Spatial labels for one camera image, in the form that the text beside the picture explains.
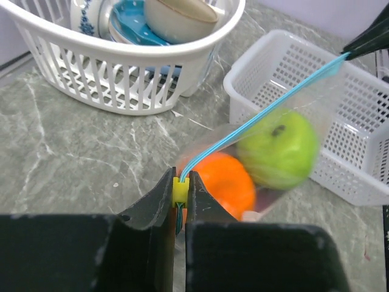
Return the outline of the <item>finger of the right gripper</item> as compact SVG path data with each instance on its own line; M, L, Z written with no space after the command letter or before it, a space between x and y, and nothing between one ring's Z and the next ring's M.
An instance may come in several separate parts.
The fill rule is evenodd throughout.
M366 30L343 48L342 54L347 53L346 59L353 60L385 49L388 49L388 4Z

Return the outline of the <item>orange fake fruit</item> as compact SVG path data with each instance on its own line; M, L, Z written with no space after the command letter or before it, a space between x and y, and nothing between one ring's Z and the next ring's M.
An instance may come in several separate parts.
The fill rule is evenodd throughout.
M199 162L193 171L201 181L200 190L208 192L234 219L241 221L253 210L256 186L243 164L224 152L214 152Z

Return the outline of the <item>clear zip top bag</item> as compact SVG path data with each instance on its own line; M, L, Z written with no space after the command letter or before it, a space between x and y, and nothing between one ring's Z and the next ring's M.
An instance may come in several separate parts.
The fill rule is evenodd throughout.
M176 230L188 218L189 176L233 218L255 209L263 189L285 192L312 173L331 126L344 53L241 125L224 125L179 161L173 180Z

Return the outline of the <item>clear perforated plastic tray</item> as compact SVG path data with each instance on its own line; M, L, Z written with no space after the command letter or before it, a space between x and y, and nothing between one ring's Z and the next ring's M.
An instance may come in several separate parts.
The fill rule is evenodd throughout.
M262 36L224 78L230 123L249 120L333 59L285 30ZM312 180L356 206L388 204L388 83L344 62L285 106L306 116L322 139Z

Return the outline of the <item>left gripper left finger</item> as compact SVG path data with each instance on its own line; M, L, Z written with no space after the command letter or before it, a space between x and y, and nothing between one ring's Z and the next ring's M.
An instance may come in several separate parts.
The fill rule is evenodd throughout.
M171 291L175 174L119 214L1 215L1 290Z

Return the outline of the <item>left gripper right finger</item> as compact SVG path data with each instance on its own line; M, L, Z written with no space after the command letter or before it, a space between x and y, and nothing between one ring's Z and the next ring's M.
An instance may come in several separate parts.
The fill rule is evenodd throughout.
M187 291L349 291L332 237L310 224L235 220L190 173Z

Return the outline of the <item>green fake apple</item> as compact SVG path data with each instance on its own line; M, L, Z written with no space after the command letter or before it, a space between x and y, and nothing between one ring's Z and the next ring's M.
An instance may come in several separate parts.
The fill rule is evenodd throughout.
M312 123L300 113L281 108L259 120L236 143L241 163L255 183L289 190L311 173L320 141Z

